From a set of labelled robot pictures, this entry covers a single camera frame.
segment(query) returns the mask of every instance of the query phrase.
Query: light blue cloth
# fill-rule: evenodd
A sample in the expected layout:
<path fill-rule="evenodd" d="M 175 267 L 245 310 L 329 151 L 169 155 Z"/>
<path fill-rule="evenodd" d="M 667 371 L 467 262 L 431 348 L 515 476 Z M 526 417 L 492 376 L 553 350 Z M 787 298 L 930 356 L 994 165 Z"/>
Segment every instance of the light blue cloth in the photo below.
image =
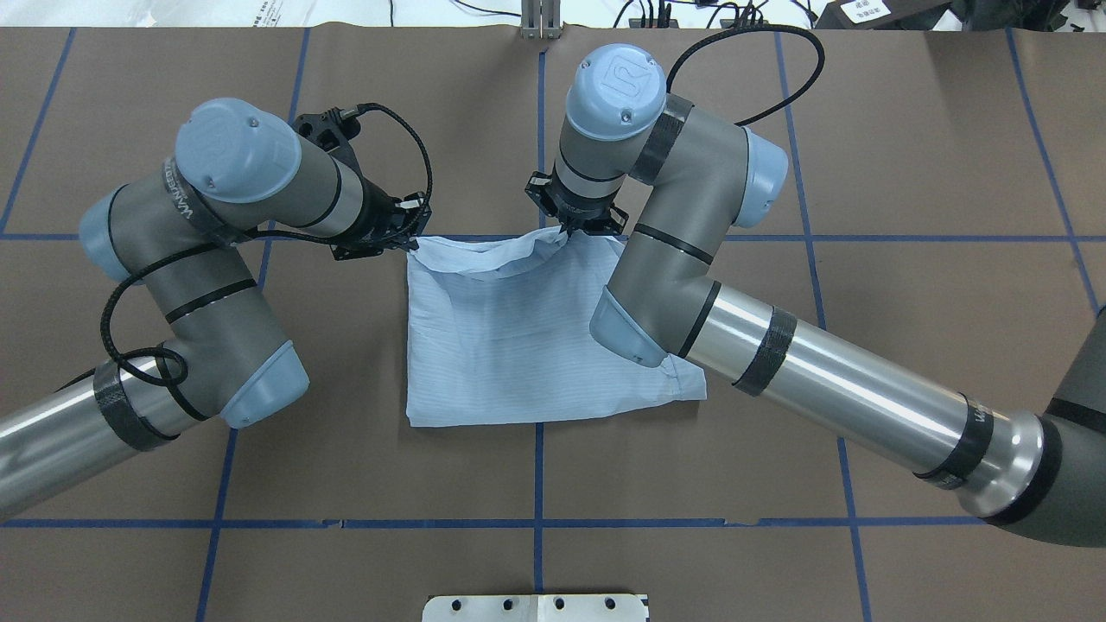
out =
<path fill-rule="evenodd" d="M 623 243 L 556 227 L 503 241 L 419 238 L 407 256 L 413 426 L 605 417 L 706 400 L 702 370 L 636 365 L 587 324 Z"/>

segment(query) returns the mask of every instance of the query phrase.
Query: white metal plate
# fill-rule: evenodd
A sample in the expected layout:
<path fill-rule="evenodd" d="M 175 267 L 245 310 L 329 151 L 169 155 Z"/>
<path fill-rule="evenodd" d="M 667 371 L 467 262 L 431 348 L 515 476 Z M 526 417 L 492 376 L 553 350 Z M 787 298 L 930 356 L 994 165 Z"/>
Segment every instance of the white metal plate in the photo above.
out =
<path fill-rule="evenodd" d="M 435 597 L 422 622 L 648 622 L 643 594 Z"/>

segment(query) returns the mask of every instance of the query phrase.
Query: light blue joint cap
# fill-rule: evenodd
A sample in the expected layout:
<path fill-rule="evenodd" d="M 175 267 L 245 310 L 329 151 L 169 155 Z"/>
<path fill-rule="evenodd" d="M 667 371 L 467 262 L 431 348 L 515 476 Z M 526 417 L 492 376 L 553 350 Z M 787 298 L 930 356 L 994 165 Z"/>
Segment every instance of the light blue joint cap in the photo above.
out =
<path fill-rule="evenodd" d="M 748 127 L 744 129 L 749 137 L 749 174 L 745 176 L 741 211 L 733 224 L 749 228 L 763 220 L 772 201 L 780 197 L 783 182 L 787 178 L 787 154 Z"/>
<path fill-rule="evenodd" d="M 653 125 L 665 110 L 665 71 L 627 43 L 597 48 L 576 69 L 565 116 L 596 141 L 622 141 Z"/>
<path fill-rule="evenodd" d="M 112 245 L 112 201 L 115 195 L 119 194 L 123 186 L 115 188 L 106 197 L 96 201 L 81 217 L 81 226 L 77 229 L 81 247 L 88 259 L 100 267 L 109 278 L 117 282 L 123 282 L 131 272 L 119 261 L 119 256 L 115 255 L 115 247 Z"/>
<path fill-rule="evenodd" d="M 219 416 L 230 427 L 243 428 L 299 400 L 309 384 L 292 342 L 285 341 L 234 393 Z"/>
<path fill-rule="evenodd" d="M 205 102 L 177 132 L 177 168 L 197 190 L 253 203 L 284 189 L 300 170 L 300 138 L 276 115 L 232 97 Z"/>
<path fill-rule="evenodd" d="M 643 367 L 656 367 L 668 356 L 623 305 L 618 304 L 606 286 L 603 287 L 603 296 L 587 329 L 599 345 Z"/>

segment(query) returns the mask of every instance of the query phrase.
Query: silver metal tube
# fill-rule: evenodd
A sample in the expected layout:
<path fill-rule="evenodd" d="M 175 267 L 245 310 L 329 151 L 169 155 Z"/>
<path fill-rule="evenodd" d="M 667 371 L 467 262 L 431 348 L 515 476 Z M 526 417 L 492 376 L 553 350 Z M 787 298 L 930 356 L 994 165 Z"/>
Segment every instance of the silver metal tube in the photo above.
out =
<path fill-rule="evenodd" d="M 722 287 L 688 359 L 741 377 L 771 314 L 768 304 Z M 803 321 L 763 395 L 915 473 L 945 462 L 968 416 L 959 393 Z"/>
<path fill-rule="evenodd" d="M 136 361 L 156 373 L 153 359 Z M 196 425 L 168 391 L 123 372 L 135 411 L 166 435 Z M 137 455 L 104 421 L 87 379 L 0 421 L 0 520 Z"/>

